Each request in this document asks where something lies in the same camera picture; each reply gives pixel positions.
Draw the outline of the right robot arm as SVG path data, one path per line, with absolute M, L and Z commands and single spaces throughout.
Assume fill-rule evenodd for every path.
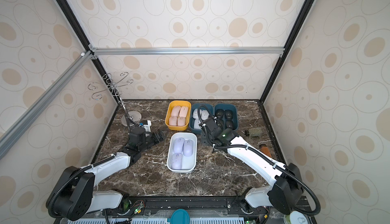
M 212 117 L 201 120 L 200 128 L 213 149 L 225 151 L 238 158 L 268 183 L 266 187 L 252 188 L 245 194 L 244 202 L 251 208 L 272 206 L 286 215 L 293 211 L 307 216 L 320 213 L 320 201 L 314 191 L 302 181 L 296 165 L 286 165 L 268 157 L 247 143 L 237 132 L 231 129 L 222 130 Z M 304 210 L 297 206 L 304 192 L 312 197 L 315 203 L 313 210 Z

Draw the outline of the pink mouse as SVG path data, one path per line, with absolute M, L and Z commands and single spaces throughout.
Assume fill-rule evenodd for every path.
M 187 114 L 189 112 L 189 108 L 187 106 L 182 106 L 179 111 L 179 117 L 187 117 Z
M 186 117 L 177 117 L 177 126 L 183 127 L 186 125 Z
M 180 114 L 181 106 L 174 106 L 171 111 L 171 116 L 178 117 Z
M 169 122 L 170 126 L 176 127 L 177 126 L 177 122 L 178 122 L 178 117 L 177 116 L 171 116 L 171 117 L 169 117 L 168 122 Z

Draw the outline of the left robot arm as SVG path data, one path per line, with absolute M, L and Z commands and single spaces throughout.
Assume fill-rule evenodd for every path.
M 132 203 L 126 192 L 96 192 L 94 188 L 114 173 L 134 165 L 144 151 L 165 139 L 162 130 L 148 132 L 143 127 L 136 127 L 131 129 L 127 143 L 117 153 L 81 168 L 66 168 L 47 199 L 49 216 L 76 221 L 87 213 L 105 209 L 115 209 L 119 214 L 129 213 Z

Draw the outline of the white storage box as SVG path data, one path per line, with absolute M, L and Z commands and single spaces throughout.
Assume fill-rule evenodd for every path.
M 171 169 L 171 162 L 172 162 L 172 156 L 174 154 L 173 152 L 173 144 L 176 138 L 182 137 L 185 140 L 192 140 L 194 142 L 193 146 L 193 155 L 191 157 L 185 157 L 183 155 L 183 152 L 181 153 L 183 155 L 182 157 L 182 169 L 181 170 L 172 170 Z M 168 151 L 168 158 L 167 158 L 167 167 L 170 171 L 175 172 L 175 173 L 191 173 L 196 166 L 197 162 L 197 137 L 193 133 L 175 133 L 171 137 L 170 141 L 170 146 L 169 146 L 169 151 Z

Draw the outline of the purple mouse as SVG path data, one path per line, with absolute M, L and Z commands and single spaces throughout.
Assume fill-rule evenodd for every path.
M 182 157 L 181 153 L 175 153 L 172 156 L 171 169 L 172 170 L 181 170 L 182 169 Z
M 193 155 L 194 142 L 192 140 L 186 140 L 183 145 L 183 155 L 185 157 L 191 157 Z
M 175 154 L 181 154 L 183 152 L 185 139 L 182 137 L 176 138 L 173 144 L 173 152 Z

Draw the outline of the black mouse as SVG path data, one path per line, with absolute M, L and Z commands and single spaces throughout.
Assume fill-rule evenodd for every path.
M 224 128 L 224 123 L 223 123 L 223 121 L 222 120 L 220 120 L 220 119 L 216 119 L 216 124 L 220 127 L 220 128 Z
M 232 110 L 225 110 L 224 117 L 226 120 L 233 120 L 234 114 Z
M 231 130 L 234 130 L 235 129 L 235 124 L 232 120 L 226 120 L 225 121 L 225 128 L 226 129 L 231 129 Z
M 218 119 L 223 119 L 225 111 L 223 109 L 216 109 L 215 110 L 215 116 Z

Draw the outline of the yellow storage box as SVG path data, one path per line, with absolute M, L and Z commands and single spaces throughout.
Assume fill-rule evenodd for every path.
M 189 111 L 188 111 L 188 114 L 186 117 L 186 125 L 183 127 L 178 127 L 178 126 L 174 127 L 174 126 L 169 125 L 168 120 L 169 120 L 169 117 L 171 117 L 171 111 L 172 111 L 172 108 L 174 106 L 181 106 L 181 107 L 187 106 L 189 108 Z M 166 114 L 166 118 L 165 118 L 165 123 L 166 123 L 167 127 L 173 131 L 185 131 L 189 126 L 191 108 L 192 108 L 192 105 L 189 101 L 180 101 L 180 100 L 172 101 L 168 106 L 168 110 L 167 110 L 167 114 Z

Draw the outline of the white mouse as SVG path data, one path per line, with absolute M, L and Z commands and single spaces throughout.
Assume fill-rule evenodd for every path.
M 209 117 L 209 112 L 207 110 L 201 110 L 201 119 L 206 120 Z
M 196 109 L 193 111 L 192 117 L 193 117 L 193 119 L 198 119 L 198 118 L 199 118 L 198 108 L 196 108 Z
M 195 130 L 200 130 L 201 129 L 201 126 L 200 126 L 201 122 L 199 119 L 195 119 L 194 120 L 194 129 Z

